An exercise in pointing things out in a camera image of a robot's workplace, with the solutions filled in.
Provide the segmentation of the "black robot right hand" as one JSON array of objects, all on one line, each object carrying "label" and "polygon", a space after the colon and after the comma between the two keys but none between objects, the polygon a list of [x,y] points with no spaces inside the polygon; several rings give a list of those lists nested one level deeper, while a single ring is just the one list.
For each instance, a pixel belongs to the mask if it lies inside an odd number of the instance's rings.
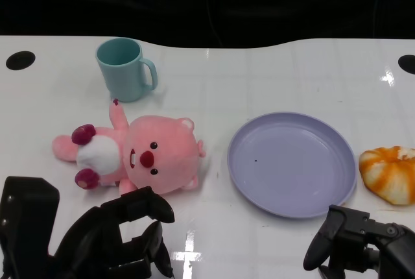
[{"label": "black robot right hand", "polygon": [[379,223],[370,214],[331,205],[304,257],[306,271],[345,278],[345,271],[374,270],[378,278],[414,278],[414,232]]}]

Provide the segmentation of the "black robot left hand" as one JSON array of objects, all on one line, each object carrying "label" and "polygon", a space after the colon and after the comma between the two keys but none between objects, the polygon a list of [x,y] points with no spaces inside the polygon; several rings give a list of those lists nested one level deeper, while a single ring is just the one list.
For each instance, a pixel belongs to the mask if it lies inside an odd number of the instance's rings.
[{"label": "black robot left hand", "polygon": [[174,222],[174,212],[150,187],[92,207],[50,254],[59,201],[59,191],[42,178],[5,180],[1,196],[4,278],[150,278],[152,267],[173,277],[162,226]]}]

